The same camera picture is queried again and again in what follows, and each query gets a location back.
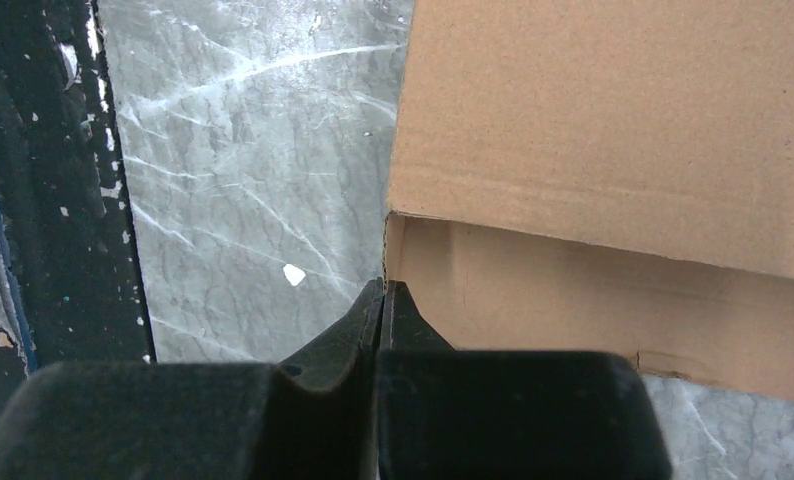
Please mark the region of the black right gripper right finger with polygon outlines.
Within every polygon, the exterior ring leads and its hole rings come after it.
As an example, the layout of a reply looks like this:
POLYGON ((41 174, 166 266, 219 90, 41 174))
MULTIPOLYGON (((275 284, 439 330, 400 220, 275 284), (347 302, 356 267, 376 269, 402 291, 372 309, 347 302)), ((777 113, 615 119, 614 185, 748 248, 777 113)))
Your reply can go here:
POLYGON ((458 350, 391 281, 377 352, 384 479, 668 479, 645 385, 599 351, 458 350))

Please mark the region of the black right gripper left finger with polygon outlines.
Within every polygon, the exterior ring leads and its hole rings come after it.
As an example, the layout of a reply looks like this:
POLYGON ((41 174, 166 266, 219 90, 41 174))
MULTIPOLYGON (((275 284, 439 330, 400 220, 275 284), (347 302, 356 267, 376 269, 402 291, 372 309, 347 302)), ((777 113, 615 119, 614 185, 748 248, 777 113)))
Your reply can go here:
POLYGON ((59 362, 0 415, 0 479, 365 479, 384 300, 277 363, 59 362))

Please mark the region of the brown cardboard box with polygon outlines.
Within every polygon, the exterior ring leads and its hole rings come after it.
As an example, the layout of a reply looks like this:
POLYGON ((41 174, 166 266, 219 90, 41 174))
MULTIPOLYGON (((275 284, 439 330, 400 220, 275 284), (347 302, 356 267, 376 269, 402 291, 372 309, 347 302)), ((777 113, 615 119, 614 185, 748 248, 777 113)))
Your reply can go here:
POLYGON ((794 401, 794 1, 419 1, 387 198, 459 347, 794 401))

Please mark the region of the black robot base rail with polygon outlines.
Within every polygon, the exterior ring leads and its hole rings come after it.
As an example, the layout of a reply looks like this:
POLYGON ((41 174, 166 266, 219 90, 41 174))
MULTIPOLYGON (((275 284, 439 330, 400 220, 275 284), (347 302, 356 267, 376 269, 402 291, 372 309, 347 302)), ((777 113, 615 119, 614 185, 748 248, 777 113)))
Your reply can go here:
POLYGON ((0 413, 62 361, 153 362, 99 8, 0 1, 0 413))

